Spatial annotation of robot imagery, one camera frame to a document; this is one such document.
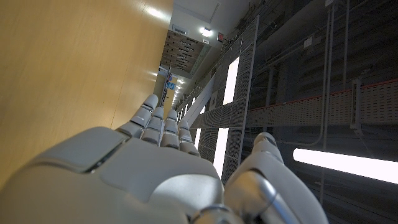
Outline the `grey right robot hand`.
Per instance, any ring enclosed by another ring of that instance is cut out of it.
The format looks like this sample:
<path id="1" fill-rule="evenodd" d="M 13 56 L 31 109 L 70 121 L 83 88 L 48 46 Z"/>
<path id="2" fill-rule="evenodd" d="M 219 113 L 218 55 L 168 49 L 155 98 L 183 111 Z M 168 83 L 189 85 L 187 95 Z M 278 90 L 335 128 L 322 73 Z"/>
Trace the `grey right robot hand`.
<path id="1" fill-rule="evenodd" d="M 273 136 L 222 182 L 186 121 L 149 95 L 118 129 L 87 129 L 22 166 L 1 189 L 2 223 L 326 223 Z"/>

